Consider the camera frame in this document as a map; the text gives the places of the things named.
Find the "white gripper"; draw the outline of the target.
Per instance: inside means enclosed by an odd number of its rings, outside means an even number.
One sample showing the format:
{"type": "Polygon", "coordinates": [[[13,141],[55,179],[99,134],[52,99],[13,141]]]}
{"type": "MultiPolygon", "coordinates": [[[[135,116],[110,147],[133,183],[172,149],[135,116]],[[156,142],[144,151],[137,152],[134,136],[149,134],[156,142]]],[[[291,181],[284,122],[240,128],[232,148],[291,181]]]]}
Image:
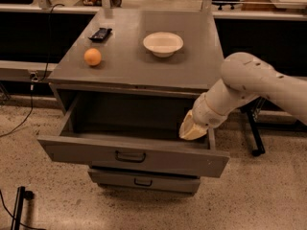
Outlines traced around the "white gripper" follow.
{"type": "Polygon", "coordinates": [[[194,102],[179,128],[179,137],[184,140],[196,140],[207,134],[208,128],[219,127],[227,119],[226,115],[218,114],[202,93],[194,102]]]}

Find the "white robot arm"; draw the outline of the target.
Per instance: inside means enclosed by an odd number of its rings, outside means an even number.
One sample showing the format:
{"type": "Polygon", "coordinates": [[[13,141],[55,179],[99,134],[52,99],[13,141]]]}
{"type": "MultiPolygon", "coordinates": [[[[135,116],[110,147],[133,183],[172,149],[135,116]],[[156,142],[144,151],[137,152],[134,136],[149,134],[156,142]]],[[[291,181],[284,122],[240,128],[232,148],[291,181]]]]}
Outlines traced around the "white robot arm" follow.
{"type": "Polygon", "coordinates": [[[307,80],[277,72],[248,53],[234,53],[221,66],[221,78],[195,100],[179,129],[184,140],[219,127],[234,109],[262,97],[307,124],[307,80]]]}

